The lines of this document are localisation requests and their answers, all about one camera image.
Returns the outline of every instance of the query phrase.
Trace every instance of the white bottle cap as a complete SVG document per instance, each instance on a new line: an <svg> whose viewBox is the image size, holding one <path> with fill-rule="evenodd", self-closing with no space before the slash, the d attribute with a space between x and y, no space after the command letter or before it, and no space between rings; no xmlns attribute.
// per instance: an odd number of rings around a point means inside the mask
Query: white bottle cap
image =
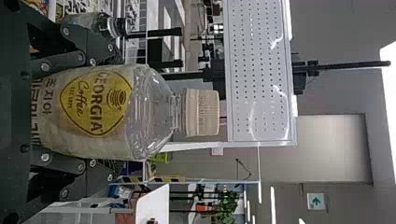
<svg viewBox="0 0 396 224"><path fill-rule="evenodd" d="M219 93L185 90L184 123L187 137L219 134Z"/></svg>

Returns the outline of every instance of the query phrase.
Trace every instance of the bolt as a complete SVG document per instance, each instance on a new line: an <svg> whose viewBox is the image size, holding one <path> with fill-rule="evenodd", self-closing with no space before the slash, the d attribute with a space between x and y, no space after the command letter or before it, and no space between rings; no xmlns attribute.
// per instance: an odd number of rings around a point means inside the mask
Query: bolt
<svg viewBox="0 0 396 224"><path fill-rule="evenodd" d="M80 62L82 62L82 60L84 60L84 56L82 56L82 54L79 54L79 55L78 55L78 60L79 60Z"/></svg>
<svg viewBox="0 0 396 224"><path fill-rule="evenodd" d="M26 80L26 79L30 78L30 74L27 73L27 72L22 71L21 72L21 77L22 77L22 79Z"/></svg>
<svg viewBox="0 0 396 224"><path fill-rule="evenodd" d="M96 160L90 160L90 166L93 168L96 165Z"/></svg>
<svg viewBox="0 0 396 224"><path fill-rule="evenodd" d="M50 154L48 154L48 153L43 153L43 154L41 154L41 160L42 160L43 162L49 161L49 160L50 160Z"/></svg>
<svg viewBox="0 0 396 224"><path fill-rule="evenodd" d="M48 72L50 70L50 66L47 63L41 64L41 71Z"/></svg>
<svg viewBox="0 0 396 224"><path fill-rule="evenodd" d="M65 189L64 191L61 192L61 197L62 198L67 198L67 196L69 195L69 190Z"/></svg>
<svg viewBox="0 0 396 224"><path fill-rule="evenodd" d="M85 165L82 163L78 166L78 170L81 172L85 169Z"/></svg>
<svg viewBox="0 0 396 224"><path fill-rule="evenodd" d="M27 144L21 145L21 153L28 152L30 150L30 146Z"/></svg>
<svg viewBox="0 0 396 224"><path fill-rule="evenodd" d="M108 177L107 177L107 181L108 181L108 182L111 182L111 181L113 181L113 175L108 175Z"/></svg>
<svg viewBox="0 0 396 224"><path fill-rule="evenodd" d="M65 27L64 27L64 35L70 35L69 29L67 29L67 28L65 28Z"/></svg>
<svg viewBox="0 0 396 224"><path fill-rule="evenodd" d="M90 64L92 66L96 66L96 60L95 59L90 59Z"/></svg>

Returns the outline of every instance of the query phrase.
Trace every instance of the bottle label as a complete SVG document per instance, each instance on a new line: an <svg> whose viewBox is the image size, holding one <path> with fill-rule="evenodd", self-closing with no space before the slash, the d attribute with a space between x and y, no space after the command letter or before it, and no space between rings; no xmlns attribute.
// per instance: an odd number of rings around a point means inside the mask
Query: bottle label
<svg viewBox="0 0 396 224"><path fill-rule="evenodd" d="M103 137L123 120L131 92L132 86L120 74L96 70L70 81L60 101L67 117L84 133Z"/></svg>

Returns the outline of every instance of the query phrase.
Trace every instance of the white pegboard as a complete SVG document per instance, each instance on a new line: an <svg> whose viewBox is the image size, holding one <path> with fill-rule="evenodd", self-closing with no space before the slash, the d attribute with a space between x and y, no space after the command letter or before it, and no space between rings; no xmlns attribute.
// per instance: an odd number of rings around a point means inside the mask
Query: white pegboard
<svg viewBox="0 0 396 224"><path fill-rule="evenodd" d="M287 13L282 0L227 0L225 62L230 142L295 141Z"/></svg>

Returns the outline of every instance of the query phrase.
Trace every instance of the wall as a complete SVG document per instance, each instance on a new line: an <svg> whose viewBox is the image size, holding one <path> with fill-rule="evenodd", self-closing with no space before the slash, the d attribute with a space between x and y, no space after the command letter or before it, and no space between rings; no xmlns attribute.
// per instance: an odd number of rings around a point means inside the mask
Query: wall
<svg viewBox="0 0 396 224"><path fill-rule="evenodd" d="M264 184L262 204L257 202L257 187L247 189L251 214L256 223L271 224L270 186L275 187L276 224L297 224L302 218L306 224L372 224L374 222L373 187L362 184ZM308 211L307 192L326 193L328 211Z"/></svg>
<svg viewBox="0 0 396 224"><path fill-rule="evenodd" d="M364 116L300 116L298 142L297 147L261 149L263 179L278 182L372 182ZM239 159L255 177L256 150L225 148L224 156L220 157L211 156L207 149L178 152L170 164L159 164L158 170L169 175L235 179L235 159ZM248 173L241 167L239 169L239 177L247 176Z"/></svg>
<svg viewBox="0 0 396 224"><path fill-rule="evenodd" d="M378 60L379 50L396 40L394 0L290 0L290 4L292 49L306 59ZM375 183L374 223L394 223L396 189L383 94L379 70L328 72L309 84L298 103L300 114L364 113Z"/></svg>

